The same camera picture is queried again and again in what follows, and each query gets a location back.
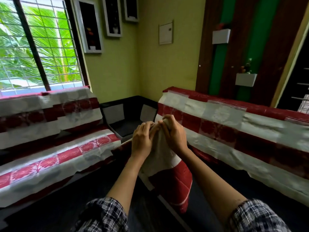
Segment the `plaid shirt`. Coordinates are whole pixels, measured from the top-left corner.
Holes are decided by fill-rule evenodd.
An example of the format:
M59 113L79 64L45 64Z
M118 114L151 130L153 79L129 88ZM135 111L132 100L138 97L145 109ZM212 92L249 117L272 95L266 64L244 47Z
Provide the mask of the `plaid shirt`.
M247 200L239 205L226 224L231 232L290 232L284 221L260 200ZM127 215L113 198L94 199L87 203L73 231L127 232Z

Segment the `folded fabric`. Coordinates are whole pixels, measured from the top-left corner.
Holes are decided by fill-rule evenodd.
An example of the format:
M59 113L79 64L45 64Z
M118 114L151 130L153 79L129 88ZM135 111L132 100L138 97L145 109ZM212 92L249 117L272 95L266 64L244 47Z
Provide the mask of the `folded fabric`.
M164 122L168 126L168 120L165 119ZM130 154L131 144L132 139L112 153L116 156ZM148 190L161 195L176 211L186 212L192 174L180 157L168 147L162 129L154 137L152 150L141 167L139 177Z

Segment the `person's right hand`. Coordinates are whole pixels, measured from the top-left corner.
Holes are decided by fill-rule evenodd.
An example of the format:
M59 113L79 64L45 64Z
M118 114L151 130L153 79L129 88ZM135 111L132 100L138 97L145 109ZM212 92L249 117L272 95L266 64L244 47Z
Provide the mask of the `person's right hand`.
M187 149L187 137L183 126L175 120L173 115L165 115L163 119L168 119L171 131L169 132L166 124L163 121L158 123L161 125L168 146L177 155L184 153Z

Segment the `person's left hand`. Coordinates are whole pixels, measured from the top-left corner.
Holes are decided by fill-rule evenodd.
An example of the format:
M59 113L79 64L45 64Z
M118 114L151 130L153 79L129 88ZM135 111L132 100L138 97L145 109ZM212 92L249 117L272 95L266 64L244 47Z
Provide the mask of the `person's left hand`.
M133 133L132 138L132 153L131 156L144 162L151 151L152 140L155 133L159 130L159 125L156 125L151 132L149 129L154 125L152 121L142 123Z

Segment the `plaid cloth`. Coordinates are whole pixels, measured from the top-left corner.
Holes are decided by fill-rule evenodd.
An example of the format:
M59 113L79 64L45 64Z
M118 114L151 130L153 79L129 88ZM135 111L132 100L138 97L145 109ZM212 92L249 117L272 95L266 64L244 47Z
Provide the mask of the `plaid cloth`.
M127 215L113 198L87 203L72 229L77 232L127 232ZM260 200L247 200L235 209L226 225L230 232L290 232L284 221Z

